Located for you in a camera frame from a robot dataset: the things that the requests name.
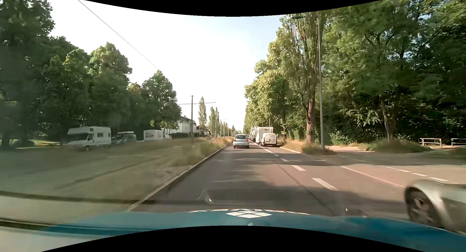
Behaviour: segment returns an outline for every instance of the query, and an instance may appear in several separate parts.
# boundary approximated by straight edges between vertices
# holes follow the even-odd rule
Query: white van
[[[277,147],[277,135],[273,133],[264,133],[262,135],[262,146],[273,146]]]
[[[84,147],[90,150],[93,146],[110,145],[111,129],[108,127],[80,127],[68,129],[71,141],[68,146]]]

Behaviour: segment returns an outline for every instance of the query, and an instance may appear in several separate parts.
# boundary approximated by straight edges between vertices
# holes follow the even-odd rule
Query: power line
[[[212,104],[212,103],[217,103],[217,102],[208,102],[208,103],[204,103],[204,104]],[[178,105],[191,105],[191,103],[187,103],[187,104],[178,104]]]
[[[83,4],[81,2],[81,0],[78,0],[79,3],[81,3],[82,5],[84,5],[89,11],[91,11],[91,13],[93,13],[98,19],[100,19],[104,24],[106,24],[110,29],[113,30],[113,28],[111,28],[107,23],[105,23],[105,21],[102,20],[102,18],[100,18],[98,15],[96,15],[96,13],[94,13],[92,10],[90,10],[89,7],[87,7],[85,4]],[[136,50],[139,54],[141,54],[143,56],[143,58],[145,58],[150,64],[152,64],[153,66],[155,66],[155,68],[157,68],[158,70],[160,70],[156,65],[154,65],[154,63],[152,63],[149,59],[147,59],[147,57],[145,57],[141,52],[139,52],[135,47],[133,47],[130,42],[126,41],[126,39],[124,39],[120,34],[118,34],[115,30],[113,30],[113,32],[115,32],[119,37],[121,37],[121,39],[123,39],[126,43],[128,43],[128,45],[130,45],[134,50]]]

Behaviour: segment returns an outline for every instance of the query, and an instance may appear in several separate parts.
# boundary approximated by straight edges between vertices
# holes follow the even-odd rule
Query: parked vehicle
[[[466,184],[419,179],[405,188],[412,222],[466,234]]]
[[[80,127],[68,129],[71,141],[68,146],[83,147],[90,150],[91,147],[110,145],[111,129],[108,127]]]
[[[273,133],[274,132],[274,128],[262,128],[262,127],[258,127],[255,129],[255,137],[256,137],[256,143],[257,144],[262,144],[262,138],[263,138],[263,135],[264,133]]]
[[[136,142],[136,134],[133,131],[118,132],[116,136],[112,136],[112,144],[120,145],[130,142]]]
[[[262,135],[262,146],[277,147],[277,135],[274,133],[264,133]]]
[[[236,135],[233,139],[233,148],[249,148],[249,139],[247,135]]]
[[[144,141],[162,140],[163,138],[162,130],[144,130]]]

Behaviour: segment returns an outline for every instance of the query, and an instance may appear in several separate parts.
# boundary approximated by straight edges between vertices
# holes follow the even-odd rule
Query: white building
[[[189,125],[191,124],[191,119],[187,118],[186,116],[182,116],[178,121],[178,129],[177,130],[169,130],[165,129],[164,134],[174,134],[174,133],[189,133]],[[196,133],[196,122],[192,122],[192,132],[193,134]]]

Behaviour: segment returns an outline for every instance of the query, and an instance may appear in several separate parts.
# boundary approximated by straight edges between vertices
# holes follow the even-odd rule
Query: blue car hood
[[[194,226],[271,226],[323,231],[404,246],[420,251],[465,251],[466,236],[397,219],[327,217],[292,211],[215,209],[177,213],[118,212],[56,225],[48,231],[117,236]]]

